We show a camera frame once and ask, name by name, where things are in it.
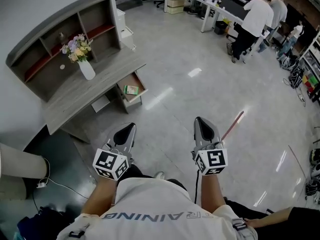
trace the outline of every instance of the red stick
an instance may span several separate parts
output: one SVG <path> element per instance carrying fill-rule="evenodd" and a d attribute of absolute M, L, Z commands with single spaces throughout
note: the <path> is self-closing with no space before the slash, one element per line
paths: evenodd
<path fill-rule="evenodd" d="M 223 141 L 227 135 L 230 133 L 230 131 L 232 130 L 232 128 L 235 126 L 235 124 L 238 122 L 238 120 L 240 119 L 240 117 L 244 114 L 245 112 L 241 111 L 241 113 L 237 116 L 237 118 L 234 120 L 233 124 L 229 127 L 229 129 L 226 131 L 226 133 L 222 136 L 221 141 Z"/>

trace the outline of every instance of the person's right hand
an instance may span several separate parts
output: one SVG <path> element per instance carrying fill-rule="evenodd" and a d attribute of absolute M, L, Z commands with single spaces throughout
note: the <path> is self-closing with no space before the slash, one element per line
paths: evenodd
<path fill-rule="evenodd" d="M 244 218 L 244 221 L 245 221 L 245 224 L 246 224 L 247 226 L 253 227 L 254 229 L 261 227 L 261 225 L 260 225 L 260 219 L 258 219 L 258 218 L 255 218 L 255 219 L 247 219 L 247 218 Z"/>

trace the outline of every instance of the white table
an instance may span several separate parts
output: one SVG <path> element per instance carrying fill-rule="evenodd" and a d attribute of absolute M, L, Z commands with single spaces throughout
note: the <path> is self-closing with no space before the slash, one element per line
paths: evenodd
<path fill-rule="evenodd" d="M 224 17 L 226 17 L 228 20 L 238 23 L 240 25 L 242 25 L 243 23 L 243 19 L 233 15 L 231 12 L 217 7 L 211 0 L 196 0 L 204 5 L 206 5 L 206 12 L 205 12 L 205 16 L 204 16 L 204 20 L 201 26 L 201 32 L 204 33 L 205 31 L 209 31 L 212 29 L 213 26 L 216 25 L 216 22 L 220 16 L 220 14 L 222 14 Z M 164 8 L 163 11 L 166 13 L 167 12 L 167 7 L 168 7 L 168 0 L 164 0 Z M 214 17 L 213 17 L 213 23 L 212 24 L 208 24 L 208 18 L 209 18 L 209 14 L 210 11 L 214 10 Z M 268 36 L 269 31 L 265 31 L 264 35 L 260 35 L 259 39 L 256 41 L 256 43 L 253 45 L 252 50 L 250 51 L 250 53 L 244 58 L 244 63 L 246 63 L 251 56 L 253 55 L 253 53 L 257 50 L 257 48 L 259 47 L 259 45 L 261 44 L 261 42 Z"/>

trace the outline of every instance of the white vase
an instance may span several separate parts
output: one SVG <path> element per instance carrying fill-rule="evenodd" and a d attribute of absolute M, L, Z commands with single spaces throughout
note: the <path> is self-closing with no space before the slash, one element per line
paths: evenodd
<path fill-rule="evenodd" d="M 92 68 L 91 64 L 87 61 L 77 61 L 80 67 L 82 74 L 84 75 L 85 79 L 91 80 L 96 76 L 96 72 Z"/>

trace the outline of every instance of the white marker cube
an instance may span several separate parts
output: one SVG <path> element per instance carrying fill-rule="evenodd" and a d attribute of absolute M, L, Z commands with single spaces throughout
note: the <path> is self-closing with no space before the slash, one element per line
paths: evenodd
<path fill-rule="evenodd" d="M 228 166 L 228 154 L 225 148 L 199 150 L 195 156 L 195 163 L 198 165 L 202 175 L 219 174 Z"/>
<path fill-rule="evenodd" d="M 98 148 L 92 164 L 96 173 L 102 177 L 117 181 L 129 168 L 125 155 L 115 154 Z"/>

